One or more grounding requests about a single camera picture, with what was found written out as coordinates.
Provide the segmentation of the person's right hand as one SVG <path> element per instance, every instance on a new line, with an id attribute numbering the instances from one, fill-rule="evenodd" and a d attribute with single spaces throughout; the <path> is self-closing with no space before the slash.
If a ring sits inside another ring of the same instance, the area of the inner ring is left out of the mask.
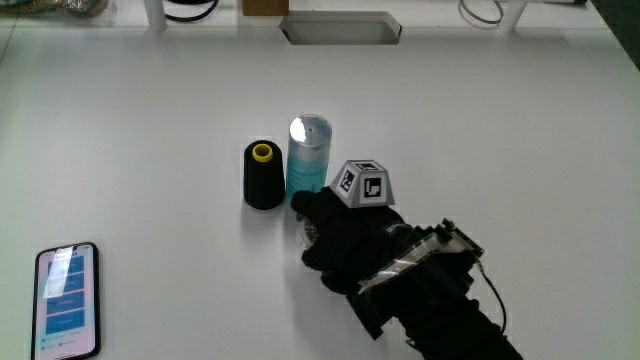
<path id="1" fill-rule="evenodd" d="M 387 170 L 377 161 L 348 160 L 327 187 L 299 190 L 291 207 L 302 226 L 303 261 L 324 285 L 346 296 L 369 335 L 377 339 L 395 312 L 384 303 L 445 304 L 463 298 L 470 269 L 483 249 L 454 222 L 422 228 L 393 210 Z"/>

